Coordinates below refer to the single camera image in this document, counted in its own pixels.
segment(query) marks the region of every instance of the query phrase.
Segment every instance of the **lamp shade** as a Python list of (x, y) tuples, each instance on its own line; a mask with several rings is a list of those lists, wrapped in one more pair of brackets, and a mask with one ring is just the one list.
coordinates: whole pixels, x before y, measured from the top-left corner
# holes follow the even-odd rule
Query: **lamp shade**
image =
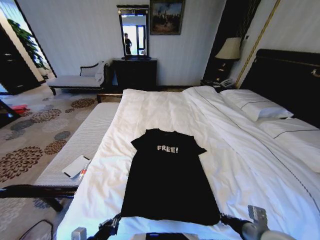
[(215, 56), (217, 59), (240, 59), (240, 37), (229, 37)]

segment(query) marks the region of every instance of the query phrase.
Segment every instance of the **potted plant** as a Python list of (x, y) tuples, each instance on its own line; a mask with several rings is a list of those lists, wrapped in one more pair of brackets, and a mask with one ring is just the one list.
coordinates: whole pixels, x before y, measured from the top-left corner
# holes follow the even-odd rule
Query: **potted plant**
[(32, 41), (32, 38), (34, 39), (34, 36), (32, 36), (32, 34), (27, 32), (26, 30), (20, 28), (19, 23), (11, 19), (8, 19), (8, 22), (41, 75), (47, 75), (48, 68), (45, 67), (43, 58), (38, 54), (38, 49), (36, 48), (37, 44)]

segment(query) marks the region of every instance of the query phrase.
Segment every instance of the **telephone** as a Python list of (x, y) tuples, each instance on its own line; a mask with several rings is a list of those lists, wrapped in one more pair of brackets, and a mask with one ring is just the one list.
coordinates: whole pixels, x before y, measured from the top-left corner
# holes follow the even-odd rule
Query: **telephone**
[(231, 78), (228, 78), (222, 82), (220, 82), (220, 85), (224, 87), (225, 89), (231, 88), (235, 83), (232, 81)]

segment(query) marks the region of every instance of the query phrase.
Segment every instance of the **white duvet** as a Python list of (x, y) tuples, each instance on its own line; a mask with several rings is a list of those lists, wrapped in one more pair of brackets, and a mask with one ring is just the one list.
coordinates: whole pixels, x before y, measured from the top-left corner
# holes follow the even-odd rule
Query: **white duvet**
[[(99, 223), (121, 211), (136, 153), (131, 141), (153, 128), (194, 136), (207, 150), (199, 157), (222, 213), (250, 220), (248, 205), (258, 206), (266, 210), (271, 230), (299, 240), (320, 239), (320, 177), (228, 107), (213, 88), (201, 86), (183, 92), (124, 91), (113, 122), (58, 227), (58, 240), (71, 239), (77, 227), (85, 227), (87, 236), (93, 236)], [(117, 236), (109, 239), (128, 240), (148, 232), (198, 234), (200, 239), (240, 238), (221, 223), (202, 226), (125, 217)]]

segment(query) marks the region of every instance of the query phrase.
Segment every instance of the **dark headboard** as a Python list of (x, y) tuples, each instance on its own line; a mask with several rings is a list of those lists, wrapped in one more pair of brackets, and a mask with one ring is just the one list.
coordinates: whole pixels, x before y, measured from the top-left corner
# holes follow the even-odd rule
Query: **dark headboard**
[(320, 128), (320, 53), (260, 49), (240, 88)]

